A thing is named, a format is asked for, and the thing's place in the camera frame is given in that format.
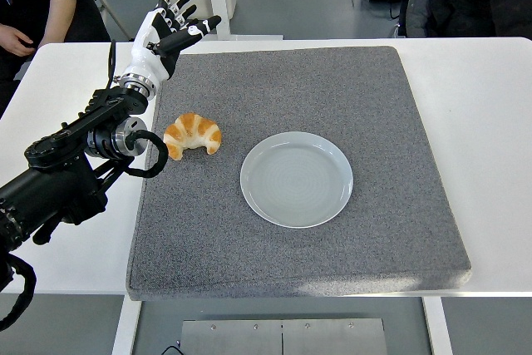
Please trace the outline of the person's right hand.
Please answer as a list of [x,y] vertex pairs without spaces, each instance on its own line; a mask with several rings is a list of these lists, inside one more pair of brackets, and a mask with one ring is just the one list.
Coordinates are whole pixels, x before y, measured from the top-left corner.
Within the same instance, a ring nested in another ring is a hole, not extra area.
[[15,27],[0,25],[1,47],[18,57],[26,57],[35,52],[33,40]]

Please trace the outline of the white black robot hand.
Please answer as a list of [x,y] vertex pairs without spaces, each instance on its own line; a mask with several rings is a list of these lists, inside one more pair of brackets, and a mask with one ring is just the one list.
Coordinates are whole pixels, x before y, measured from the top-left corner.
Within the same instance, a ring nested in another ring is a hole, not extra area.
[[146,14],[131,48],[131,63],[121,75],[121,86],[136,81],[151,88],[168,80],[174,74],[180,52],[221,23],[217,15],[204,20],[192,18],[196,6],[190,1],[158,0]]

